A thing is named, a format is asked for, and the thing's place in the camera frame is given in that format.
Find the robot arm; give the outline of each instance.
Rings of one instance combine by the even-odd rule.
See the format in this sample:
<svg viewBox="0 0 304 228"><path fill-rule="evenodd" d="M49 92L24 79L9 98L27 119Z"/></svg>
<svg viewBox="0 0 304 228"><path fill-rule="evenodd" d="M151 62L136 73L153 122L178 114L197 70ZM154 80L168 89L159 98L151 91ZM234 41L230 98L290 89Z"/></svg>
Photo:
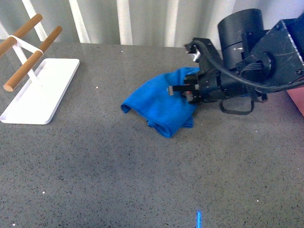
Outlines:
<svg viewBox="0 0 304 228"><path fill-rule="evenodd" d="M304 85L304 14L297 19L280 20L264 30L261 11L247 9L224 18L218 24L223 60L209 39L194 38L185 45L199 64L199 72L185 77L186 85L170 86L184 92L191 104L214 102L238 96L254 102L267 101L268 93Z"/></svg>

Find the table surface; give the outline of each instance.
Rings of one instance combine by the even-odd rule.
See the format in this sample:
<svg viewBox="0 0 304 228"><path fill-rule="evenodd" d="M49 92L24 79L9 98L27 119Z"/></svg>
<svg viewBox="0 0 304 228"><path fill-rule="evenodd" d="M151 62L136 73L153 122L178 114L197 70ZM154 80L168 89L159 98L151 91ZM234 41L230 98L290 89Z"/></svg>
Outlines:
<svg viewBox="0 0 304 228"><path fill-rule="evenodd" d="M51 123L0 123L1 228L190 228L198 210L204 228L304 226L304 118L286 92L247 116L201 104L166 139L120 104L196 66L184 49L54 43L45 57L80 66ZM2 57L0 84L19 66ZM1 113L21 88L0 89Z"/></svg>

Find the white base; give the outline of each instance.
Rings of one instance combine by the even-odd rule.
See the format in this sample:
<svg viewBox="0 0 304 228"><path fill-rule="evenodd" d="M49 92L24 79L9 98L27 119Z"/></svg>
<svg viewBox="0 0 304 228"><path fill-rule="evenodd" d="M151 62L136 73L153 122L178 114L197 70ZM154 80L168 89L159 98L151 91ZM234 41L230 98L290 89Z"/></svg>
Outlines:
<svg viewBox="0 0 304 228"><path fill-rule="evenodd" d="M57 110L79 59L47 58L35 71L41 85L29 79L0 120L7 124L48 124Z"/></svg>

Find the wooden rod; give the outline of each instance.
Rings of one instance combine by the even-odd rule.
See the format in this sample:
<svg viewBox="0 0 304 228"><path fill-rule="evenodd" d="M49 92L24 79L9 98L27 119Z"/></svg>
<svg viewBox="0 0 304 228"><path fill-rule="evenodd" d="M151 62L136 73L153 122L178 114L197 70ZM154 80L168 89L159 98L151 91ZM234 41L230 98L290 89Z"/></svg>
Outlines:
<svg viewBox="0 0 304 228"><path fill-rule="evenodd" d="M62 28L60 26L57 26L51 34L43 41L43 43L40 45L39 49L43 52L45 52L48 47L54 42L54 40L59 36L61 33Z"/></svg>
<svg viewBox="0 0 304 228"><path fill-rule="evenodd" d="M41 14L36 14L27 23L22 25L16 32L13 33L14 36L18 38L24 37L35 25L37 25L42 20ZM8 37L5 41L0 44L0 58L15 44L17 40L13 37Z"/></svg>
<svg viewBox="0 0 304 228"><path fill-rule="evenodd" d="M45 52L48 47L54 42L54 40L58 37L62 28L57 26L52 33L43 41L40 45L39 49ZM19 82L27 75L27 73L33 68L33 66L38 62L38 60L42 57L41 51L35 51L28 60L14 73L14 75L4 84L3 88L6 91L12 92L19 84Z"/></svg>

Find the blue cloth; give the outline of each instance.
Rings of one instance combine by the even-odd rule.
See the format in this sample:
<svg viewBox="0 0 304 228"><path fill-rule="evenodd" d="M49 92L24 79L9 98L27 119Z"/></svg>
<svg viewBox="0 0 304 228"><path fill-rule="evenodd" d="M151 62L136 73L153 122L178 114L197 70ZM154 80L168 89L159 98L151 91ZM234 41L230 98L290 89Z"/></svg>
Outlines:
<svg viewBox="0 0 304 228"><path fill-rule="evenodd" d="M166 138L181 127L192 128L192 113L196 105L189 104L180 92L169 96L168 86L183 85L188 74L195 74L198 67L183 67L171 73L158 75L135 90L121 105L124 113L131 108L143 116L148 126L154 127Z"/></svg>

